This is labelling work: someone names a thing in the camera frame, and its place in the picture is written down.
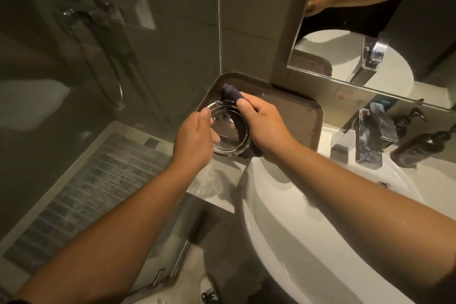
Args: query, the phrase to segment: white sink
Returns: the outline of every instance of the white sink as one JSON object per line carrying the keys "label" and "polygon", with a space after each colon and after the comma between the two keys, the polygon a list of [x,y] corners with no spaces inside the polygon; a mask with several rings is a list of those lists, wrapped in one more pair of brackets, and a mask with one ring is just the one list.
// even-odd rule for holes
{"label": "white sink", "polygon": [[[294,48],[325,58],[332,66],[331,78],[350,81],[361,58],[364,38],[348,30],[319,30],[306,35]],[[378,71],[364,87],[408,96],[413,87],[412,69],[396,50],[388,47]]]}
{"label": "white sink", "polygon": [[[318,151],[329,157],[331,136],[323,128]],[[379,170],[349,154],[347,168],[422,202],[407,176],[384,156]],[[365,263],[330,222],[305,202],[282,171],[253,158],[247,168],[242,208],[248,235],[271,276],[298,303],[412,303]]]}

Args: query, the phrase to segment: mirror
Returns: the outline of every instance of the mirror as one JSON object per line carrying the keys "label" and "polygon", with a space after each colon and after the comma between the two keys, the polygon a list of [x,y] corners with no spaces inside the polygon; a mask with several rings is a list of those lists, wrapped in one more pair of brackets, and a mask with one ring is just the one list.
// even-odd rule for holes
{"label": "mirror", "polygon": [[307,0],[289,68],[456,109],[456,0]]}

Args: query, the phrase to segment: brown tray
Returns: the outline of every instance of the brown tray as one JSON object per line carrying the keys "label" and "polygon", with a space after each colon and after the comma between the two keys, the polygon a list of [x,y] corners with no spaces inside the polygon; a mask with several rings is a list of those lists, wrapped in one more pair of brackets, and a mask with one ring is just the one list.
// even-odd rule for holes
{"label": "brown tray", "polygon": [[197,111],[220,100],[220,89],[225,83],[275,105],[293,137],[310,149],[317,150],[323,126],[323,109],[318,102],[238,72],[220,75]]}

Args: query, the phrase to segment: glass ashtray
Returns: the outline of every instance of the glass ashtray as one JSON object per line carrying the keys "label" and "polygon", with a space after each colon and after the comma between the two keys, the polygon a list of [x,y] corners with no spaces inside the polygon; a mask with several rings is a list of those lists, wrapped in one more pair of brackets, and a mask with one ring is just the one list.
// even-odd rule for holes
{"label": "glass ashtray", "polygon": [[222,156],[242,154],[250,146],[248,125],[236,103],[231,100],[215,101],[208,108],[214,120],[212,129],[220,136],[214,143],[214,153]]}

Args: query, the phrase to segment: faucet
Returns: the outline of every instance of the faucet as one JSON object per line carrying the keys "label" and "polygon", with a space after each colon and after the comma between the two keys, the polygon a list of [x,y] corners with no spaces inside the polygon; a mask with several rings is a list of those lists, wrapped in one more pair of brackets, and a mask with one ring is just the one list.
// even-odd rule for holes
{"label": "faucet", "polygon": [[383,166],[383,150],[399,140],[396,126],[385,116],[383,105],[370,102],[369,108],[360,108],[331,139],[331,150],[348,153],[356,147],[356,162],[370,169]]}
{"label": "faucet", "polygon": [[366,36],[362,45],[361,66],[358,66],[350,82],[365,85],[379,69],[387,49],[388,41],[385,32],[381,32],[378,38]]}

